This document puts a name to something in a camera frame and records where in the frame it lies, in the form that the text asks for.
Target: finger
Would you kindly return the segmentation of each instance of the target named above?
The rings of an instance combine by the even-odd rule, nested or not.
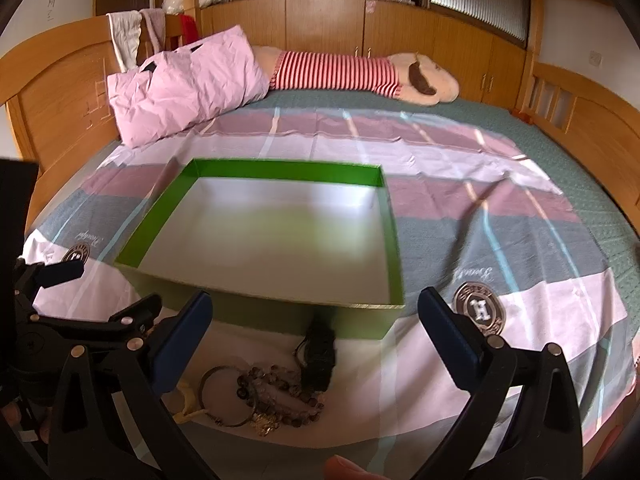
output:
[[[369,473],[344,457],[335,455],[324,463],[324,480],[386,480]]]
[[[20,423],[22,415],[20,414],[20,408],[18,408],[15,402],[9,402],[6,406],[0,408],[0,412],[2,412],[2,416],[4,416],[4,420],[6,420],[10,428]]]
[[[49,434],[51,433],[51,408],[47,408],[47,415],[45,415],[42,424],[40,425],[40,439],[45,443],[49,443]]]

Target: plush doll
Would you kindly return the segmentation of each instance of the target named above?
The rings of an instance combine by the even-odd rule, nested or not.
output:
[[[451,102],[460,92],[449,72],[419,54],[369,59],[271,46],[254,46],[253,50],[271,89],[369,90],[424,106]]]

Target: folded towel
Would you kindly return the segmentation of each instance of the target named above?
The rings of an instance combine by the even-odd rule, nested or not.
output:
[[[140,45],[142,15],[137,10],[125,10],[124,12],[110,12],[107,16],[109,17],[111,42],[120,71],[126,72],[137,67],[136,57]]]
[[[162,9],[142,9],[140,10],[142,16],[144,16],[146,23],[146,30],[149,32],[149,38],[151,39],[151,45],[154,48],[154,54],[162,52],[164,50],[164,27],[165,16]]]

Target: human hand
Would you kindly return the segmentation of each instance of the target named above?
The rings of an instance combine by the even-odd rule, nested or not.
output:
[[[2,416],[4,416],[4,420],[6,420],[10,428],[20,423],[22,415],[20,414],[20,408],[18,408],[15,402],[9,402],[6,406],[0,408],[0,412],[2,412]]]
[[[365,471],[350,460],[338,455],[324,463],[324,480],[388,480],[383,476]]]

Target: red striped shirt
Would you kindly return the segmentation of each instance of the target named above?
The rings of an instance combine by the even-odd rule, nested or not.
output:
[[[270,88],[369,90],[385,97],[400,91],[396,69],[386,57],[354,57],[283,51]]]

